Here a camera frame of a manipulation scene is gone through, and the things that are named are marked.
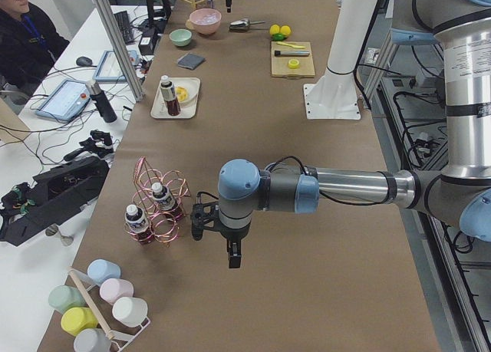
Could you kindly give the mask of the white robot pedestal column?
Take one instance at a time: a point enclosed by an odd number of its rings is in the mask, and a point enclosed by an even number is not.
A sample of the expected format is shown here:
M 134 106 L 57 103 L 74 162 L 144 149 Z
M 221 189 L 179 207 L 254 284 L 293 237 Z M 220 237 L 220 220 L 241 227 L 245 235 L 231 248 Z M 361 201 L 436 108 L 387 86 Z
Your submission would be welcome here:
M 355 68 L 378 0 L 342 0 L 324 75 L 304 85 L 309 120 L 359 120 Z

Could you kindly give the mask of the black open case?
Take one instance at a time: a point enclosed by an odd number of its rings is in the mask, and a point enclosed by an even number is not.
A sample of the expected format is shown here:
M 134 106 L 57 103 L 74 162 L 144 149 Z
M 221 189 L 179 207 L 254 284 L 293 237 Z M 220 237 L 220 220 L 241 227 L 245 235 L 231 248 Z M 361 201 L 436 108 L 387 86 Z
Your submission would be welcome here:
M 1 240 L 19 246 L 77 215 L 99 196 L 108 171 L 106 161 L 89 156 L 35 176 L 34 186 L 13 186 L 1 198 Z

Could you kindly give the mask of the dark drink bottle rear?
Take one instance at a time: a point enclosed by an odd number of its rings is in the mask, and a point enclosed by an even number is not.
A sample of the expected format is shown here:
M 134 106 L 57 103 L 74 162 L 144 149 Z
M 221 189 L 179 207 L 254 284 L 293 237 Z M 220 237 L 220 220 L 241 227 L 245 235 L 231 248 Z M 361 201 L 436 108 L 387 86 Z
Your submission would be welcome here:
M 179 205 L 166 186 L 163 186 L 160 182 L 155 182 L 152 184 L 151 190 L 153 201 L 163 214 L 167 216 L 173 215 L 174 217 L 179 215 Z

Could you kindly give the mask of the black silver tube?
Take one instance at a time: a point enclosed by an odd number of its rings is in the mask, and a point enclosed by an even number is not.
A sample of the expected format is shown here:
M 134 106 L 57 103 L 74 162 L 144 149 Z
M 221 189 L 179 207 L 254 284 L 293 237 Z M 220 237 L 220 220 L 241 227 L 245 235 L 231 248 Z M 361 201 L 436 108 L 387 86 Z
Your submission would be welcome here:
M 310 51 L 283 51 L 283 50 L 274 50 L 273 52 L 275 57 L 307 57 L 310 55 Z

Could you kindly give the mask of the metal ice scoop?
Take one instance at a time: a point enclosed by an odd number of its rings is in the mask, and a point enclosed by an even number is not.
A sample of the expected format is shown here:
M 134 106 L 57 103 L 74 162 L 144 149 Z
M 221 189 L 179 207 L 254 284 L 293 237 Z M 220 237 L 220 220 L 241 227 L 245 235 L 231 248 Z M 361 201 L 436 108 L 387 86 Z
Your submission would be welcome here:
M 247 32 L 253 25 L 265 24 L 265 21 L 251 21 L 249 18 L 242 18 L 232 21 L 229 24 L 231 32 Z

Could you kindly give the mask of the yellow lemon half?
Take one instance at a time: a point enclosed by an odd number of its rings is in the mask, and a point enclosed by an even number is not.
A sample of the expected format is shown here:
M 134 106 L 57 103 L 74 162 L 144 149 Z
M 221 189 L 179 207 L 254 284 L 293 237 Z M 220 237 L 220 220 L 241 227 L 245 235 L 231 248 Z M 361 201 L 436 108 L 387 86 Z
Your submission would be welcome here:
M 299 68 L 299 66 L 300 66 L 300 61 L 297 59 L 290 59 L 288 61 L 288 67 L 291 69 Z

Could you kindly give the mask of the blue cup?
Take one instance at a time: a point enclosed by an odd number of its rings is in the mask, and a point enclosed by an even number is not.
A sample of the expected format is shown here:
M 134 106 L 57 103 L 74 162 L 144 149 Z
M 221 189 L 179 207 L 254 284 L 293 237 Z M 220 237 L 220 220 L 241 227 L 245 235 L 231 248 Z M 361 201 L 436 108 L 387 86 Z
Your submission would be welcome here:
M 87 267 L 87 276 L 98 286 L 107 279 L 120 278 L 120 266 L 108 260 L 99 258 L 93 260 Z

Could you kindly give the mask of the blue teach pendant far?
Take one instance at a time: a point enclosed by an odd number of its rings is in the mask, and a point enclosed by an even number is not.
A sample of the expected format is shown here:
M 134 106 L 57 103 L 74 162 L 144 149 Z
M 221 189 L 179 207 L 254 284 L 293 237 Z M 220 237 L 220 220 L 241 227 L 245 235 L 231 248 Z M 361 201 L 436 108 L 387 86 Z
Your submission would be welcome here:
M 103 53 L 96 66 L 93 79 L 100 83 L 124 83 L 126 81 L 114 51 Z

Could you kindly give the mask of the white plate with yellow donut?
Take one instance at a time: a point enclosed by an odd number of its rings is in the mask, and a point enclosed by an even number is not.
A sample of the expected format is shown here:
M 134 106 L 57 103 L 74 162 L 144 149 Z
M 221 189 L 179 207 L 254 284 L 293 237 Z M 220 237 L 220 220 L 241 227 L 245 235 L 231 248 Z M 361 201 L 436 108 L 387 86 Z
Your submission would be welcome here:
M 181 107 L 190 105 L 198 94 L 198 88 L 194 84 L 176 85 L 175 91 Z

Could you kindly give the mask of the yellow cup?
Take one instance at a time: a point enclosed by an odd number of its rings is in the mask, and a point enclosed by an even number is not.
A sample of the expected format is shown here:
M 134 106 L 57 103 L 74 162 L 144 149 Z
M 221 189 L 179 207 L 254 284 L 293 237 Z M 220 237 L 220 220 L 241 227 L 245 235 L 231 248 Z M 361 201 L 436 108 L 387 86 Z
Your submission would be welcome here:
M 96 328 L 98 320 L 87 307 L 73 307 L 64 312 L 61 318 L 61 329 L 76 337 L 85 329 Z

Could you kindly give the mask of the blue teach pendant near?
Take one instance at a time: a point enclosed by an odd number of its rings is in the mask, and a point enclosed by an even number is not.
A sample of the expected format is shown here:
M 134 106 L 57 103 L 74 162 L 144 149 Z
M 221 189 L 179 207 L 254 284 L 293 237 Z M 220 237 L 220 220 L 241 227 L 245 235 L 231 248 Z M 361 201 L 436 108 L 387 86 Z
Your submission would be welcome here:
M 68 122 L 80 114 L 90 102 L 87 85 L 83 81 L 63 80 L 35 111 L 39 117 Z

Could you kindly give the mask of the person in black hoodie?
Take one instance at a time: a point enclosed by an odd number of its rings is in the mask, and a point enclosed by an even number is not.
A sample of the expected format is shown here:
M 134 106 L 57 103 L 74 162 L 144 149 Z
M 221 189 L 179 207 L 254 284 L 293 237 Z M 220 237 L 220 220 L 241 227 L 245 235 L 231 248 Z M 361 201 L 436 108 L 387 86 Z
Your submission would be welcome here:
M 1 76 L 8 84 L 37 87 L 68 45 L 37 5 L 1 0 Z

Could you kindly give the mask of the black power adapter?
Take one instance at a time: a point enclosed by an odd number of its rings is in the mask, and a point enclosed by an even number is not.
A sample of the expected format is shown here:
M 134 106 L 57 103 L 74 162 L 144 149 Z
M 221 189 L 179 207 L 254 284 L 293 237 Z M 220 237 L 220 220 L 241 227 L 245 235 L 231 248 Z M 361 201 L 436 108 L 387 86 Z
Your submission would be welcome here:
M 158 39 L 158 32 L 155 28 L 148 28 L 144 31 L 138 45 L 140 54 L 153 55 Z

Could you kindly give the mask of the black thermos bottle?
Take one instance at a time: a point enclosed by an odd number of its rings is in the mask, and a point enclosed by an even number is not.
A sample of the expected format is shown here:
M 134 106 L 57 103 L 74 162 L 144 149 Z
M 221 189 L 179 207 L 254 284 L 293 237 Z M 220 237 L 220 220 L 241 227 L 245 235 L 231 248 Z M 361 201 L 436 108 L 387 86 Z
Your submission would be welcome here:
M 101 89 L 99 83 L 95 79 L 91 79 L 86 83 L 90 98 L 95 103 L 95 106 L 106 123 L 112 123 L 117 119 L 114 109 L 110 105 L 105 91 Z

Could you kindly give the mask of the black handheld gimbal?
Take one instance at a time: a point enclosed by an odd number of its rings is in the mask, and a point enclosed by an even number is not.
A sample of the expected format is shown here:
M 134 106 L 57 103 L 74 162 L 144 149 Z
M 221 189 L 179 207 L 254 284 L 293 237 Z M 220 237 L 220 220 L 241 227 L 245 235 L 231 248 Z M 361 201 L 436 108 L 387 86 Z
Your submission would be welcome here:
M 99 158 L 103 158 L 114 152 L 113 140 L 109 133 L 100 130 L 92 130 L 90 135 L 89 138 L 79 143 L 81 146 L 80 148 L 66 154 L 64 156 L 64 161 L 72 161 L 85 152 L 95 154 Z

